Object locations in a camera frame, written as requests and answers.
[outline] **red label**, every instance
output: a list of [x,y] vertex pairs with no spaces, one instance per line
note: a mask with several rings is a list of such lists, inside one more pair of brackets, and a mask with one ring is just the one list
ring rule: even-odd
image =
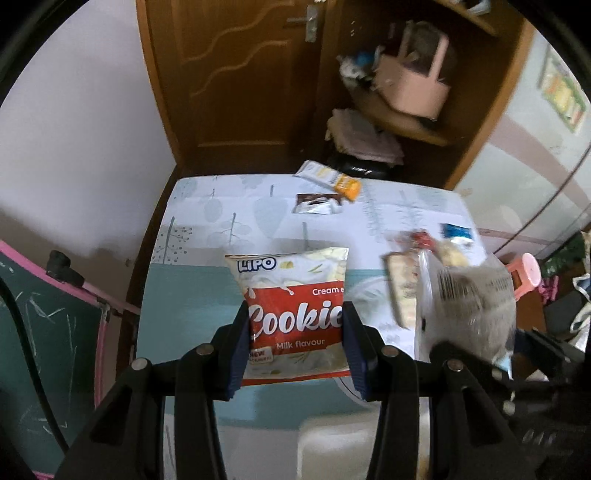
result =
[[253,288],[247,295],[251,349],[269,346],[273,355],[323,350],[343,339],[343,282]]

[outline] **chalkboard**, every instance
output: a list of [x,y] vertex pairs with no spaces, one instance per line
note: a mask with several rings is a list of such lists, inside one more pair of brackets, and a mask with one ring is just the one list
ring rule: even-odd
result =
[[[71,444],[94,410],[95,356],[102,309],[23,268],[0,251],[0,276],[17,299],[37,371]],[[55,473],[63,453],[33,389],[14,321],[0,300],[0,424],[28,466]]]

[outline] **white wall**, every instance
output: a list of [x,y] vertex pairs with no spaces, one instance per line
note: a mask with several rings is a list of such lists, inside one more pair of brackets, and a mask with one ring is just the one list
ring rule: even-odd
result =
[[547,50],[536,33],[507,109],[456,186],[487,250],[507,261],[545,258],[591,221],[591,162],[567,182],[590,145],[591,116],[574,134],[543,98]]
[[37,264],[69,254],[124,298],[174,160],[134,0],[90,0],[40,48],[0,108],[0,238]]

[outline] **patterned tablecloth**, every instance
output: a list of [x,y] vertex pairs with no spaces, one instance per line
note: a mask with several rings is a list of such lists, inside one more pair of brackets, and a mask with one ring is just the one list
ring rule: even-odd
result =
[[[414,355],[414,332],[400,328],[392,313],[383,257],[404,250],[404,232],[426,229],[440,239],[440,224],[453,223],[472,228],[475,244],[469,259],[479,264],[486,254],[465,204],[446,190],[363,180],[357,201],[347,203],[340,214],[291,213],[298,193],[327,191],[289,175],[179,180],[152,254],[138,356],[153,363],[179,358],[233,320],[242,297],[225,265],[225,254],[279,254],[329,246],[350,249],[345,299],[354,302],[362,320],[377,327],[386,343]],[[376,416],[375,407],[357,400],[347,386],[332,379],[258,385],[243,387],[231,402],[216,402],[228,477],[315,478],[307,473],[319,461],[314,442],[330,450],[326,439],[334,425],[369,414],[371,429]],[[167,413],[172,412],[172,402],[167,402]],[[165,462],[171,478],[172,428],[167,416]],[[371,443],[366,439],[364,445]],[[311,451],[314,458],[304,454]],[[367,468],[369,456],[361,455],[367,458],[359,460],[360,465],[348,465],[349,472]],[[328,450],[325,457],[331,461]]]

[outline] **lipo cookie package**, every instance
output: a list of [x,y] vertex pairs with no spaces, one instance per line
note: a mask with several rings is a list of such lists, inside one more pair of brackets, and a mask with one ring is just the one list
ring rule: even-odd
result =
[[227,255],[248,303],[244,384],[348,373],[342,345],[347,248],[287,255]]

